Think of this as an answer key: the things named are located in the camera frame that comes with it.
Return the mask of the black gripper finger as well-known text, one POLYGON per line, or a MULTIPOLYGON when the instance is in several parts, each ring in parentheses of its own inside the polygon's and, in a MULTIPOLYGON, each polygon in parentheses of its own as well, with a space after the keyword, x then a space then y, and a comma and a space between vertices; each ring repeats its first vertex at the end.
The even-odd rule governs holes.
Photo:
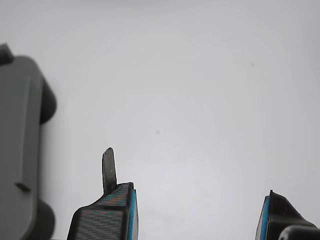
POLYGON ((256 240, 319 240, 320 229, 307 221, 284 196, 269 192, 264 198, 256 240))
POLYGON ((139 215, 132 182, 117 183, 114 151, 102 155, 103 195, 72 216, 68 240, 137 240, 139 215))

